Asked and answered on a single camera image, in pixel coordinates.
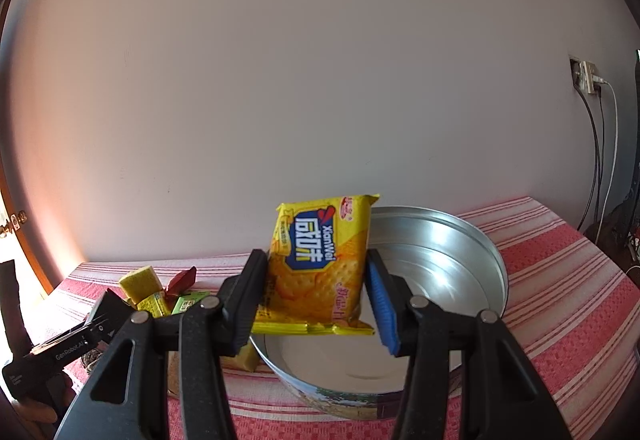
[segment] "electrical outlet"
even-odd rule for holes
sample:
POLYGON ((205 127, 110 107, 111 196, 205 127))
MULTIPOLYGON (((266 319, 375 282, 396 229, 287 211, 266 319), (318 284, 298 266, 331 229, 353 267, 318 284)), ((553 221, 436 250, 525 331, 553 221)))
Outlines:
POLYGON ((588 60, 577 60, 573 57, 569 57, 569 61, 574 86, 584 95, 596 94, 597 90, 593 85, 593 75, 598 74, 596 65, 588 60))

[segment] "wall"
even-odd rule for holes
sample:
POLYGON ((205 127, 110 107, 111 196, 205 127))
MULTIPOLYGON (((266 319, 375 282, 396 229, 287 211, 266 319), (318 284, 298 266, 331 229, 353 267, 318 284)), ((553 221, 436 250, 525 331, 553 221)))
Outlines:
POLYGON ((16 170, 50 251, 246 251, 281 201, 344 193, 454 213, 532 195, 577 224, 593 145, 569 54, 619 95, 611 207, 630 184, 623 0, 15 1, 16 170))

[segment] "round metal container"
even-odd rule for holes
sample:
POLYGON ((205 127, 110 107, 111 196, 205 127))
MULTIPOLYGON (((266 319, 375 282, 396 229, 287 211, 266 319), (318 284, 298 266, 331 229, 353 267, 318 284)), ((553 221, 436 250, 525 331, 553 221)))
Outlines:
MULTIPOLYGON (((502 315, 508 283, 495 245, 479 229, 450 214, 417 207, 374 207, 369 248, 377 248, 391 274, 414 295, 443 309, 502 315)), ((366 290, 361 320, 375 325, 366 290)), ((399 409, 408 358, 396 359, 380 338, 356 336, 252 336, 260 356, 309 406, 350 419, 392 418, 399 409)), ((449 356, 450 389, 460 383, 461 355, 449 356)))

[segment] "red and white striped tablecloth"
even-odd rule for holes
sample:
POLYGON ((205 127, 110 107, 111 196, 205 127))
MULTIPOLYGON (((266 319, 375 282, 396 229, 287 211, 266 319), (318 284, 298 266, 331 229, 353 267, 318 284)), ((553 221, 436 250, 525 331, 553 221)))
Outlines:
MULTIPOLYGON (((576 440, 602 424, 634 374, 640 336, 640 293, 620 269, 575 229, 531 198, 460 214, 497 245, 509 276, 504 321, 542 375, 576 440)), ((197 286, 216 290, 239 273, 246 255, 185 261, 81 264, 27 316, 34 341, 84 318, 107 287, 129 270, 151 264, 163 283, 198 268, 197 286)), ((86 373, 69 367, 78 386, 86 373)), ((289 394, 266 366, 227 370, 225 382, 240 439, 387 439, 392 420, 353 422, 310 409, 289 394)), ((446 438, 457 438, 460 395, 449 400, 446 438)), ((170 399, 172 438, 181 439, 180 411, 170 399)))

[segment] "blue logo label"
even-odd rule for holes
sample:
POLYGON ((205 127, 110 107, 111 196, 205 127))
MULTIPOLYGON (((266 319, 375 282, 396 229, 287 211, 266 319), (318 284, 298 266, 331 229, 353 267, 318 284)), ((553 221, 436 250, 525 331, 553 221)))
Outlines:
POLYGON ((335 207, 296 214, 289 227, 291 254, 285 263, 293 270, 324 268, 335 261, 335 207))

